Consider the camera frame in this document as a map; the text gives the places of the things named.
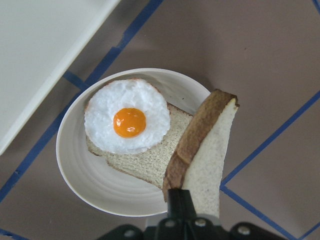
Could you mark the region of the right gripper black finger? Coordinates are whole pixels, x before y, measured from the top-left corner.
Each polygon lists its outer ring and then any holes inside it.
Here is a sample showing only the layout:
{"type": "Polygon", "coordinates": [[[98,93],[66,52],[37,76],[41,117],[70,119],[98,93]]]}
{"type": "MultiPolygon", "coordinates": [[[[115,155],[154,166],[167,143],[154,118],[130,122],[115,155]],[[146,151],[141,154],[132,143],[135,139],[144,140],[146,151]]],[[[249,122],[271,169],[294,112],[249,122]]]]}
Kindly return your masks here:
{"type": "Polygon", "coordinates": [[[170,189],[167,195],[168,240],[194,240],[191,220],[197,216],[188,190],[170,189]]]}

